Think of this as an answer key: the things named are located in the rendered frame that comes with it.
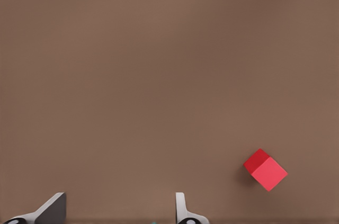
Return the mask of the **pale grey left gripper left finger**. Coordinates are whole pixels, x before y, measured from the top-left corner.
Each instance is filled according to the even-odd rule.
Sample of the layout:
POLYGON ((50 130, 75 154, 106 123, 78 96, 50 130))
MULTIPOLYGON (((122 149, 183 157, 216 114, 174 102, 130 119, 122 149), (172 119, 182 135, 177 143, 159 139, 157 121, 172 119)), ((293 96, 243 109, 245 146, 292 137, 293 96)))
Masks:
POLYGON ((66 193, 58 192, 36 211, 13 217, 3 224, 64 224, 66 193))

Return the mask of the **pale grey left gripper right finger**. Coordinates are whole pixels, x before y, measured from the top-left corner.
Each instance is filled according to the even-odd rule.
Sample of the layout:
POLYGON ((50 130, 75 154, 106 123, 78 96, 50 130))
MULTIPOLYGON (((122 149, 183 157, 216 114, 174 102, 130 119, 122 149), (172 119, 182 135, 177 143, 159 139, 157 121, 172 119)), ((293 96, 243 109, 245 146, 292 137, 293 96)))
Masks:
POLYGON ((175 193, 176 224, 209 224, 209 220, 202 215, 190 212, 186 207, 183 192, 175 193))

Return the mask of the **red cube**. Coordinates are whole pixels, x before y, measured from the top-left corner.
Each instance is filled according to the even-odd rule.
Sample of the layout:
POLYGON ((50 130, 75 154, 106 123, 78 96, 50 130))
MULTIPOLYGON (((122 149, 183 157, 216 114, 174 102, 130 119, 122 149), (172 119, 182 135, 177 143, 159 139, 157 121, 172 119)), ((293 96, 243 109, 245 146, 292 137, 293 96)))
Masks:
POLYGON ((268 192, 288 175, 287 171, 261 148, 252 154, 243 166, 268 192))

